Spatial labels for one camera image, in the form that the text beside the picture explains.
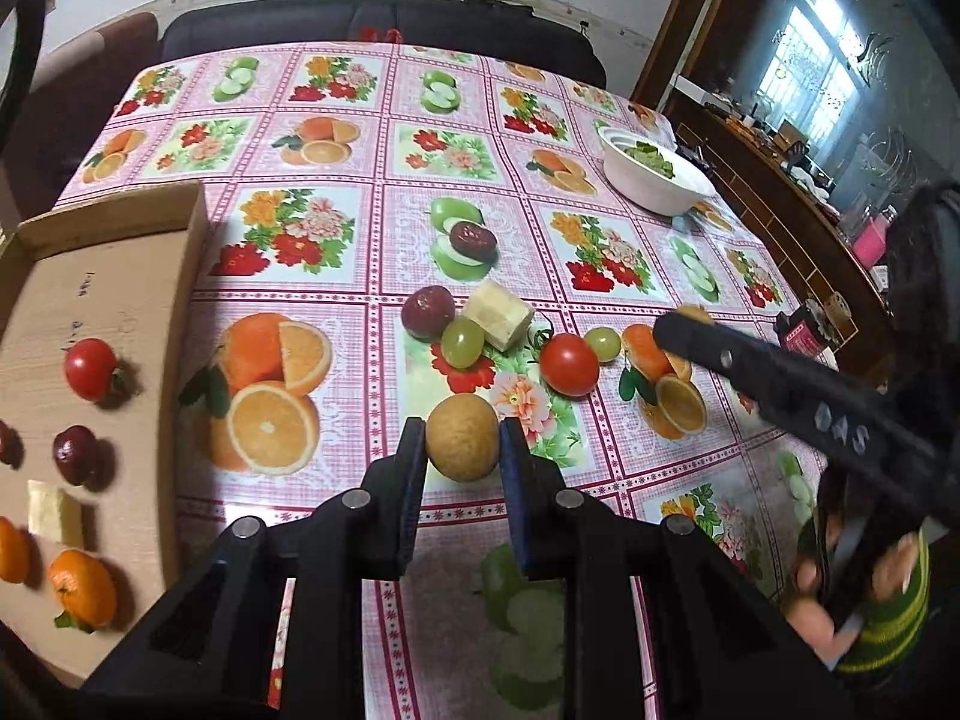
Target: tomato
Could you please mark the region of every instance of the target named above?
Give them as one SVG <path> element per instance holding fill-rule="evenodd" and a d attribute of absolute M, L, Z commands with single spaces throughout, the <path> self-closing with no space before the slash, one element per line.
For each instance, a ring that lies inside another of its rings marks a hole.
<path fill-rule="evenodd" d="M 77 341 L 64 358 L 66 383 L 83 400 L 94 403 L 107 397 L 118 367 L 113 349 L 99 338 Z"/>
<path fill-rule="evenodd" d="M 583 397 L 600 378 L 600 361 L 586 341 L 573 333 L 551 338 L 539 357 L 541 377 L 568 397 Z"/>

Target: window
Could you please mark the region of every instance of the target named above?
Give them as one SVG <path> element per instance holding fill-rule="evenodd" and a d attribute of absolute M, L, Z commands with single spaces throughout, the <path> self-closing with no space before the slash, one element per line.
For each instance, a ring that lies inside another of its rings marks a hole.
<path fill-rule="evenodd" d="M 856 108 L 857 83 L 848 62 L 863 50 L 836 0 L 789 0 L 790 13 L 757 96 L 769 104 L 767 121 L 784 119 L 808 135 L 813 156 L 832 148 Z"/>

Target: hand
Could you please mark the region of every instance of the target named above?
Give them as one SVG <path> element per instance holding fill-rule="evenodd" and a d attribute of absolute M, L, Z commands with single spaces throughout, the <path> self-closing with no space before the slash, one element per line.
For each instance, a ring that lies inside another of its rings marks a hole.
<path fill-rule="evenodd" d="M 843 520 L 839 514 L 827 517 L 827 547 L 832 548 L 840 532 Z M 888 549 L 874 566 L 870 581 L 870 594 L 876 601 L 888 601 L 895 592 L 906 592 L 910 577 L 920 557 L 920 538 L 918 533 L 908 533 Z M 786 621 L 798 632 L 819 656 L 821 661 L 834 662 L 853 647 L 859 631 L 846 631 L 837 634 L 833 630 L 833 621 L 827 610 L 818 604 L 813 596 L 820 587 L 822 577 L 817 563 L 808 555 L 798 555 L 794 570 L 794 584 L 799 595 L 784 610 Z"/>

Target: cardboard tray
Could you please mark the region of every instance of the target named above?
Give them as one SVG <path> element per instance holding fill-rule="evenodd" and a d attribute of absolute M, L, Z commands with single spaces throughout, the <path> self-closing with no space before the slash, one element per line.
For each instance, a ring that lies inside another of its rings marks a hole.
<path fill-rule="evenodd" d="M 176 578 L 174 400 L 186 311 L 206 231 L 203 185 L 120 191 L 22 223 L 0 251 L 0 419 L 23 447 L 0 466 L 0 514 L 26 531 L 27 480 L 83 504 L 88 552 L 117 585 L 113 626 L 57 629 L 46 566 L 64 546 L 31 538 L 27 584 L 0 581 L 0 618 L 62 677 L 83 680 Z M 64 352 L 102 338 L 131 366 L 138 393 L 114 409 L 73 394 Z M 107 448 L 104 483 L 66 484 L 54 436 L 88 426 Z"/>

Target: wooden door frame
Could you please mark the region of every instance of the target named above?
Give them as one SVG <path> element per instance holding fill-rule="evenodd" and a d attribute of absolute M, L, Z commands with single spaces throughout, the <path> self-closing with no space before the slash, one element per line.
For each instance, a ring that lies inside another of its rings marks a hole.
<path fill-rule="evenodd" d="M 690 52 L 688 64 L 691 64 L 696 55 L 699 55 L 720 1 L 712 1 L 693 50 Z M 673 80 L 674 71 L 680 63 L 680 57 L 683 56 L 683 50 L 697 26 L 706 2 L 707 0 L 670 1 L 664 22 L 656 33 L 656 40 L 643 65 L 643 71 L 631 95 L 631 100 L 648 108 L 656 108 L 659 105 L 667 86 Z"/>

